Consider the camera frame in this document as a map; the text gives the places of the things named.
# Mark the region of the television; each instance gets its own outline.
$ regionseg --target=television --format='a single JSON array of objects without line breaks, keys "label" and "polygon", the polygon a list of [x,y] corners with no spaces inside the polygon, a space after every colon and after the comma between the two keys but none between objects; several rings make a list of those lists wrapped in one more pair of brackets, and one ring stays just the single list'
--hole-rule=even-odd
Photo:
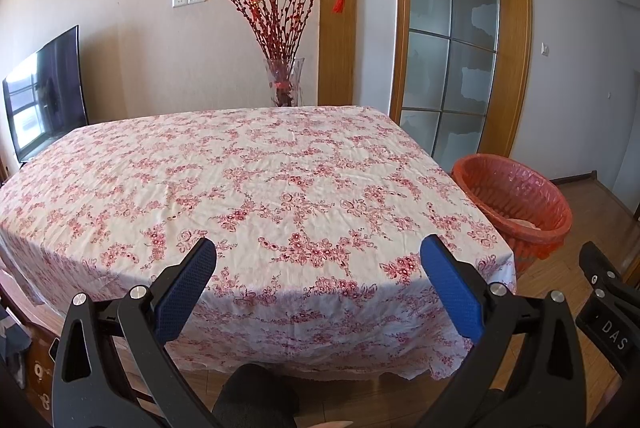
[{"label": "television", "polygon": [[78,27],[53,39],[2,81],[19,163],[87,125],[80,79]]}]

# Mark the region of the black pants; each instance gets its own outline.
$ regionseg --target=black pants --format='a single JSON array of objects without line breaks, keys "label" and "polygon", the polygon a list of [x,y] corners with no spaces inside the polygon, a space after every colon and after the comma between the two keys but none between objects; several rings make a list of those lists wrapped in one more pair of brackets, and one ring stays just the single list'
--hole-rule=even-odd
[{"label": "black pants", "polygon": [[225,428],[296,428],[296,393],[258,364],[244,364],[222,387],[211,411]]}]

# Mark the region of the basket rim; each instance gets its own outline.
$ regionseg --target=basket rim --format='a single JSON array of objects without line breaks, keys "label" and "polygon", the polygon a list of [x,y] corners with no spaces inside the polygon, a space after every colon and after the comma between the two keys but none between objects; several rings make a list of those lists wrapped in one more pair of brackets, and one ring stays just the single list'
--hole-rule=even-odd
[{"label": "basket rim", "polygon": [[[560,200],[564,203],[564,207],[568,212],[567,219],[564,221],[562,225],[560,225],[555,230],[535,230],[533,228],[527,228],[527,227],[518,225],[513,221],[511,221],[510,219],[507,219],[502,215],[500,215],[498,212],[494,211],[494,209],[492,209],[490,206],[482,202],[471,191],[471,189],[468,187],[468,185],[466,185],[462,177],[462,173],[464,170],[463,167],[465,166],[466,161],[469,161],[470,159],[478,159],[478,158],[495,159],[500,163],[508,162],[535,173],[537,176],[540,177],[540,179],[545,181],[544,183],[545,186],[549,187],[548,185],[550,185],[549,188],[553,187],[553,189],[556,192],[556,195],[558,195]],[[566,237],[567,233],[571,229],[571,226],[574,222],[574,215],[573,215],[573,212],[571,211],[571,207],[569,206],[569,203],[566,201],[566,199],[564,198],[564,195],[562,195],[562,192],[560,192],[558,187],[554,185],[552,182],[550,182],[550,180],[548,180],[542,174],[540,174],[540,172],[533,170],[529,166],[519,163],[518,161],[515,161],[514,159],[511,159],[509,157],[503,157],[501,155],[496,155],[492,153],[473,153],[470,155],[466,155],[465,157],[461,157],[459,160],[457,160],[454,163],[453,169],[451,171],[451,177],[457,183],[457,185],[460,186],[460,188],[462,188],[466,196],[469,197],[469,199],[471,199],[471,201],[478,208],[480,208],[480,211],[484,213],[484,215],[486,215],[486,217],[489,219],[489,221],[494,225],[496,229],[503,230],[506,234],[512,235],[517,239],[527,241],[532,244],[556,243],[564,240],[564,238]]]}]

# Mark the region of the tablecloth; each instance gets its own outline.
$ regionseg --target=tablecloth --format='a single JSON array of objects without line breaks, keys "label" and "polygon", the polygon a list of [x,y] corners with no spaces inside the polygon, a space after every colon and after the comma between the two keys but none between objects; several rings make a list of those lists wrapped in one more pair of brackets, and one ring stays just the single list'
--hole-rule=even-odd
[{"label": "tablecloth", "polygon": [[181,113],[76,129],[0,191],[0,254],[65,313],[79,291],[123,296],[198,238],[215,273],[178,340],[178,368],[357,379],[449,376],[470,348],[423,272],[438,233],[488,281],[513,254],[395,123],[366,107]]}]

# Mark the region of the wooden door frame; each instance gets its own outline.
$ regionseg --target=wooden door frame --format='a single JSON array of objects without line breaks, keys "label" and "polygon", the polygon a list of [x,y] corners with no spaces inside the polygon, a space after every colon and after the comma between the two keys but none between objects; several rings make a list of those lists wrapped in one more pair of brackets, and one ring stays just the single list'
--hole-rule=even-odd
[{"label": "wooden door frame", "polygon": [[[400,123],[409,46],[411,0],[398,0],[390,117]],[[518,130],[531,59],[533,0],[500,0],[498,47],[486,121],[478,151],[508,157]]]},{"label": "wooden door frame", "polygon": [[344,0],[341,13],[334,12],[335,2],[320,0],[318,105],[353,103],[357,0]]}]

